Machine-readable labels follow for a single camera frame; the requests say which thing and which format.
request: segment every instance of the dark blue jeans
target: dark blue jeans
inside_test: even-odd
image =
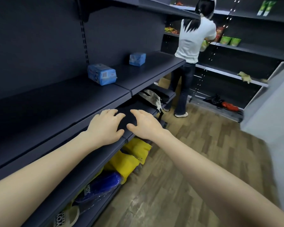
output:
[[[193,81],[193,75],[195,73],[196,64],[185,63],[181,67],[177,68],[171,73],[171,80],[169,90],[175,91],[178,85],[179,79],[182,76],[181,93],[177,107],[175,109],[176,115],[184,115],[186,113],[186,101],[188,96],[189,87]],[[169,102],[165,109],[171,108],[171,102]]]

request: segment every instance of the right hand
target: right hand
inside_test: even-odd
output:
[[[165,129],[152,114],[144,110],[131,110],[131,113],[137,119],[137,126],[129,123],[126,127],[136,136],[154,142],[155,137],[164,133]]]

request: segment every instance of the blue package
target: blue package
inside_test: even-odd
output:
[[[80,204],[103,196],[116,189],[121,181],[122,176],[118,172],[103,171],[76,197],[75,203]]]
[[[116,70],[103,64],[91,64],[87,66],[88,78],[100,85],[116,82]]]
[[[133,53],[129,56],[129,64],[134,66],[141,66],[145,63],[146,53]]]

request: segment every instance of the sneaker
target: sneaker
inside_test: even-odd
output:
[[[185,117],[188,116],[188,113],[186,112],[184,115],[176,115],[176,114],[174,114],[174,116],[177,117],[177,118],[185,118]]]

